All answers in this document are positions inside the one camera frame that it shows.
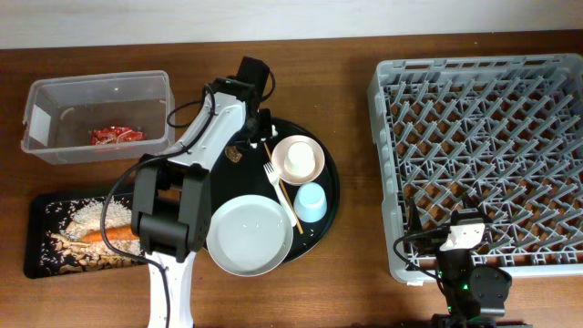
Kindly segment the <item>dark brown food chunk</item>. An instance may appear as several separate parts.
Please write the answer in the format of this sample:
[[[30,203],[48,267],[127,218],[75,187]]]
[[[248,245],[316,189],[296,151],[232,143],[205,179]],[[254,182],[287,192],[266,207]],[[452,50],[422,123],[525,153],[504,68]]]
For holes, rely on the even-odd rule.
[[[225,156],[233,163],[238,163],[242,159],[242,154],[236,146],[227,146],[225,148]]]

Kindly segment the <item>red snack wrapper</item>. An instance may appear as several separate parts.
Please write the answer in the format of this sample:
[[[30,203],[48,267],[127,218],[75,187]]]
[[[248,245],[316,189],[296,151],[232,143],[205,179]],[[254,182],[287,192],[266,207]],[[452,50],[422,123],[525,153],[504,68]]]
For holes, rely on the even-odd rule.
[[[91,132],[91,145],[107,145],[126,142],[141,141],[145,139],[145,134],[127,127],[107,127],[96,129]]]

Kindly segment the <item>grey plate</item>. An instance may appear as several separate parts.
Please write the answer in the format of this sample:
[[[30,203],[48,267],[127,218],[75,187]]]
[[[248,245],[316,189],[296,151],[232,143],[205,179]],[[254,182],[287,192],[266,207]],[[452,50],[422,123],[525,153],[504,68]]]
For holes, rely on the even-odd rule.
[[[279,266],[291,250],[293,237],[291,221],[278,202],[244,195],[214,212],[206,244],[222,270],[253,277]]]

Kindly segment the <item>orange carrot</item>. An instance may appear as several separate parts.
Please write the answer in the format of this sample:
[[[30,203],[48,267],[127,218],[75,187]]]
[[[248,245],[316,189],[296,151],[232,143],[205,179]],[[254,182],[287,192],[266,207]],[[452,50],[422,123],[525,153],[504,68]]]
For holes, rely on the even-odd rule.
[[[120,226],[106,229],[107,238],[110,241],[133,241],[137,240],[138,236],[132,233],[130,226]],[[93,243],[103,241],[100,231],[93,231],[81,238],[84,243]]]

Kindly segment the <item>pile of white rice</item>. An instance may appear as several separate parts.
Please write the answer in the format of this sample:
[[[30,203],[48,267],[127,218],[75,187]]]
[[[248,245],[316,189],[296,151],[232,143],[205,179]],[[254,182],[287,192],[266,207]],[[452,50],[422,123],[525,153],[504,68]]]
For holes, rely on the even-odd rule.
[[[106,228],[130,226],[131,210],[126,199],[113,200],[107,207]],[[63,264],[72,264],[71,258],[62,260],[55,250],[55,242],[51,240],[51,233],[64,234],[78,238],[89,231],[100,231],[100,217],[103,209],[101,199],[71,200],[52,203],[45,209],[45,213],[52,217],[51,222],[56,226],[44,232],[41,242],[40,267],[51,275],[59,273]]]

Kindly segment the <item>peanut shells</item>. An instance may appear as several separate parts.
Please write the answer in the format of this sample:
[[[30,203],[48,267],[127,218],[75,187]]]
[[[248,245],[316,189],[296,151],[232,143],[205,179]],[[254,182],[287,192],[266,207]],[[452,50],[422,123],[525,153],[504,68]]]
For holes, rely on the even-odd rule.
[[[91,272],[109,268],[131,267],[134,262],[127,256],[119,255],[109,249],[104,240],[100,242],[84,243],[82,235],[78,238],[64,234],[51,233],[49,237],[55,242],[55,250],[61,255],[61,259],[71,258],[72,264],[63,264],[59,273]],[[138,239],[133,241],[109,241],[116,249],[140,256],[143,251]]]

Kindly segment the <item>white tissue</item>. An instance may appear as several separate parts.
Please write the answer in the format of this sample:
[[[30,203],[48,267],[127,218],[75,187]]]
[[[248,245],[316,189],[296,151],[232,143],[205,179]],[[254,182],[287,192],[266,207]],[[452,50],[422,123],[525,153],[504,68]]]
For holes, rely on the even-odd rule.
[[[271,125],[269,130],[263,131],[258,139],[250,140],[250,147],[256,149],[260,144],[264,144],[266,141],[271,140],[278,136],[278,131],[274,125]]]

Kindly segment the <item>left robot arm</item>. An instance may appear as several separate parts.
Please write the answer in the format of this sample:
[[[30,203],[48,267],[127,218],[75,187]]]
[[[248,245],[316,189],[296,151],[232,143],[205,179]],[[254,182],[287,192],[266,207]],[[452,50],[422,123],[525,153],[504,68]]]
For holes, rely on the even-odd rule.
[[[210,229],[210,173],[232,137],[244,148],[271,138],[271,113],[260,104],[274,84],[263,61],[244,57],[236,75],[204,86],[199,114],[175,144],[134,168],[130,227],[148,263],[149,326],[193,326],[191,274]]]

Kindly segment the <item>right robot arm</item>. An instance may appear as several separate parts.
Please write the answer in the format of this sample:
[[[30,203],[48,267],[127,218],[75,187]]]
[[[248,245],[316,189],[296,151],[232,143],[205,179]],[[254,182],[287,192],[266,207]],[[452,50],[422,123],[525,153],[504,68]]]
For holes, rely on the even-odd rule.
[[[450,221],[424,229],[413,200],[409,201],[411,224],[403,242],[421,253],[435,256],[434,279],[444,295],[448,313],[432,316],[432,327],[495,327],[505,313],[512,276],[488,264],[475,264],[472,251],[484,239],[493,221],[467,195],[462,208],[453,210]]]

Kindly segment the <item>grey dishwasher rack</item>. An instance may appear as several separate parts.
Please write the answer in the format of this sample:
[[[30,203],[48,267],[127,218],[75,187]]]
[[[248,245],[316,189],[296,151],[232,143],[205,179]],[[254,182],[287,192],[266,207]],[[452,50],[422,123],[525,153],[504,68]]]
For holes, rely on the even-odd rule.
[[[420,285],[435,257],[402,242],[413,199],[425,229],[466,193],[491,218],[476,264],[516,278],[582,272],[582,58],[385,60],[367,90],[389,270]]]

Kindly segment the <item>white plastic fork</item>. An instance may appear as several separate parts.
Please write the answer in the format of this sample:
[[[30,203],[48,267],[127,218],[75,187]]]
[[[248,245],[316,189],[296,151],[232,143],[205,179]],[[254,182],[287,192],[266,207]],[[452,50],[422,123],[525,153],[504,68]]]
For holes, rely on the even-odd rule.
[[[266,175],[268,177],[268,173],[271,171],[269,161],[263,165],[263,168],[264,168],[265,173],[266,173]],[[283,195],[282,195],[281,190],[279,188],[279,184],[277,182],[277,179],[274,176],[272,176],[271,174],[269,175],[269,177],[271,178],[270,184],[273,186],[273,188],[275,190],[275,193],[276,193],[276,196],[277,196],[277,198],[278,198],[281,206],[283,207],[284,211],[286,212],[288,218],[290,219],[290,222],[291,222],[291,225],[292,225],[294,223],[294,221],[291,220],[291,218],[292,218],[291,217],[291,214],[290,214],[289,210],[287,209],[287,206],[286,206],[286,203],[285,203],[285,199],[283,198]]]

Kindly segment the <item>white cup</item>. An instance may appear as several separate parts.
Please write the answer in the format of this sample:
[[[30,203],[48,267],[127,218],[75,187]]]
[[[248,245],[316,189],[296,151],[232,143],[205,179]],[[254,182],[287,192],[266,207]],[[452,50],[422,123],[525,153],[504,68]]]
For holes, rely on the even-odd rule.
[[[285,170],[296,178],[309,176],[315,168],[315,157],[312,147],[303,141],[297,141],[288,148],[284,160]]]

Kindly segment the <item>round black serving tray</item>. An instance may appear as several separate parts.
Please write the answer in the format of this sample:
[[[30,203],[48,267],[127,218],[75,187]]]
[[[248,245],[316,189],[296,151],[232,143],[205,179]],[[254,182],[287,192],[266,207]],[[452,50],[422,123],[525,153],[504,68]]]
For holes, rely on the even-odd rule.
[[[257,148],[249,148],[242,152],[242,158],[233,162],[224,154],[220,155],[210,173],[211,207],[217,210],[223,203],[233,198],[255,194],[272,200],[277,196],[269,183],[263,169],[268,155],[265,149],[274,149],[284,138],[301,135],[316,141],[319,146],[322,142],[306,128],[282,118],[273,118],[278,135],[270,138],[266,143],[260,143]],[[302,222],[303,233],[294,232],[293,243],[285,262],[295,261],[314,248],[328,230],[332,227],[340,206],[340,178],[338,170],[330,152],[325,149],[324,168],[315,182],[322,186],[327,201],[327,211],[321,220],[316,222]]]

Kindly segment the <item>light blue cup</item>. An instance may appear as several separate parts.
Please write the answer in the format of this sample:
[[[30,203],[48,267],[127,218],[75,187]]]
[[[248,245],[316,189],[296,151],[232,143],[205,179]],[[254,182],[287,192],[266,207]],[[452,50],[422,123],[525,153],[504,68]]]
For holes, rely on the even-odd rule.
[[[321,220],[327,211],[327,199],[323,187],[315,182],[300,186],[293,208],[301,221],[314,223]]]

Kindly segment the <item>wooden chopstick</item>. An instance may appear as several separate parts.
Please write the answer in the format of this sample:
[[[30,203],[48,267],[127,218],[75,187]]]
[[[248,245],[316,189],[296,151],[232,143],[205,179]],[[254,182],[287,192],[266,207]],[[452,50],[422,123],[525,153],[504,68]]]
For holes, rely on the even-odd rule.
[[[266,141],[263,142],[263,147],[265,148],[265,151],[267,153],[268,159],[270,160],[269,161],[269,164],[270,164],[271,171],[268,173],[268,178],[270,179],[270,182],[271,182],[271,178],[269,177],[269,175],[271,174],[272,176],[274,176],[277,179],[277,182],[279,184],[279,188],[281,190],[281,193],[283,195],[283,198],[285,199],[285,203],[286,203],[287,209],[289,210],[289,212],[291,214],[291,220],[294,221],[294,223],[292,225],[294,225],[294,226],[297,227],[297,229],[298,229],[298,231],[299,231],[300,234],[303,234],[304,233],[303,228],[302,228],[302,226],[301,226],[301,224],[299,222],[299,219],[298,219],[295,211],[292,208],[292,203],[291,203],[290,197],[289,197],[289,195],[287,193],[287,190],[284,187],[283,181],[281,180],[279,174],[275,171],[275,169],[274,169],[274,167],[273,167],[273,165],[271,163],[271,160],[272,160],[271,151],[270,151],[270,149],[269,149]]]

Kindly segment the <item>clear plastic bin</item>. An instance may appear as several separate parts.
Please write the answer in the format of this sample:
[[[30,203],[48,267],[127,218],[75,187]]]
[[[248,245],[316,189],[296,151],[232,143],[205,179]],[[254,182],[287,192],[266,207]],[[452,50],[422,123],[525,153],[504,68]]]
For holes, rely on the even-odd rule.
[[[53,164],[138,159],[175,142],[174,108],[162,70],[37,80],[29,90],[21,149]],[[98,145],[94,131],[130,128],[142,140]]]

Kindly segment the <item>black rectangular tray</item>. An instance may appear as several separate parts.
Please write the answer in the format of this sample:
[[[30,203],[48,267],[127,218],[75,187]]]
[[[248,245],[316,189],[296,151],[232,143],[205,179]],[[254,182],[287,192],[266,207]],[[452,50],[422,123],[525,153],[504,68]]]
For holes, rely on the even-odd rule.
[[[56,225],[51,222],[52,217],[45,213],[48,205],[57,202],[71,201],[71,200],[85,200],[85,199],[101,199],[104,203],[106,196],[103,194],[96,194],[89,196],[85,193],[54,193],[40,195],[35,198],[30,205],[29,223],[26,237],[26,251],[24,259],[23,272],[29,279],[39,279],[51,276],[68,275],[67,274],[53,274],[51,275],[47,270],[40,267],[38,261],[40,260],[41,242],[43,240],[44,232],[49,228],[54,228]]]

